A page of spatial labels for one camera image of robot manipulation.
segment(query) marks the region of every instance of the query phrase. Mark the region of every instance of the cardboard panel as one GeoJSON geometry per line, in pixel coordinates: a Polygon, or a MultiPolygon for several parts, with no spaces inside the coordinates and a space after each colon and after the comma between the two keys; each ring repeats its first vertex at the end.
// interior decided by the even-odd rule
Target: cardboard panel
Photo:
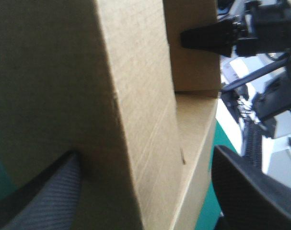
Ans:
{"type": "Polygon", "coordinates": [[[21,186],[69,149],[72,229],[163,230],[182,159],[161,0],[0,1],[0,159],[21,186]]]}
{"type": "Polygon", "coordinates": [[[177,120],[184,166],[172,230],[194,229],[210,183],[209,161],[217,99],[177,94],[177,120]]]}
{"type": "Polygon", "coordinates": [[[163,0],[175,91],[220,88],[219,55],[182,48],[180,33],[216,22],[213,0],[163,0]]]}

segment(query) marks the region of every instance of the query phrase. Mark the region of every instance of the cardboard flap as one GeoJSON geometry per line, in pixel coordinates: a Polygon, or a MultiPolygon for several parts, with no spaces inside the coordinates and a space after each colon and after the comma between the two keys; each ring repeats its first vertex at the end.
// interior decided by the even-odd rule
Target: cardboard flap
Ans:
{"type": "Polygon", "coordinates": [[[213,0],[164,0],[172,76],[175,91],[205,91],[220,88],[219,55],[182,48],[180,33],[216,22],[213,0]]]}

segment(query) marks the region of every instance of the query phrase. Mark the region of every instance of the cardboard box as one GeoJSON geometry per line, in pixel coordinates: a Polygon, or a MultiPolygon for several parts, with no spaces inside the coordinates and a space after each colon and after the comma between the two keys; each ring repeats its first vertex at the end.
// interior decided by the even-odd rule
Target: cardboard box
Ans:
{"type": "Polygon", "coordinates": [[[221,87],[219,55],[182,48],[180,33],[217,21],[214,0],[163,0],[175,91],[217,97],[221,87]]]}
{"type": "Polygon", "coordinates": [[[219,64],[172,37],[212,18],[214,1],[175,2],[0,1],[0,159],[22,186],[79,150],[72,229],[195,224],[210,179],[219,64]],[[178,95],[177,114],[164,13],[175,88],[194,94],[178,95]],[[173,32],[172,20],[182,23],[173,32]]]}
{"type": "Polygon", "coordinates": [[[181,47],[180,33],[217,20],[214,0],[163,0],[180,145],[185,158],[172,230],[193,230],[210,183],[210,153],[221,87],[219,55],[181,47]]]}
{"type": "Polygon", "coordinates": [[[173,230],[193,230],[210,184],[210,153],[217,99],[177,94],[177,120],[185,166],[173,230]]]}

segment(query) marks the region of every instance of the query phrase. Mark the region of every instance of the corrugated cardboard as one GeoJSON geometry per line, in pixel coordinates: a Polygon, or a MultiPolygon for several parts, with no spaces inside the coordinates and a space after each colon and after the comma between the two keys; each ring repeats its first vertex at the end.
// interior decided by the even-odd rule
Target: corrugated cardboard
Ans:
{"type": "Polygon", "coordinates": [[[210,183],[210,153],[217,99],[177,94],[177,120],[186,164],[173,230],[193,230],[210,183]]]}
{"type": "Polygon", "coordinates": [[[219,56],[181,47],[180,33],[217,20],[214,0],[163,0],[177,94],[180,145],[185,158],[172,230],[193,230],[210,183],[210,152],[217,96],[219,56]]]}
{"type": "Polygon", "coordinates": [[[214,0],[163,0],[175,91],[220,89],[219,56],[182,48],[180,33],[216,22],[214,0]]]}
{"type": "Polygon", "coordinates": [[[0,159],[21,186],[69,149],[73,229],[166,230],[183,163],[161,0],[0,1],[0,159]]]}

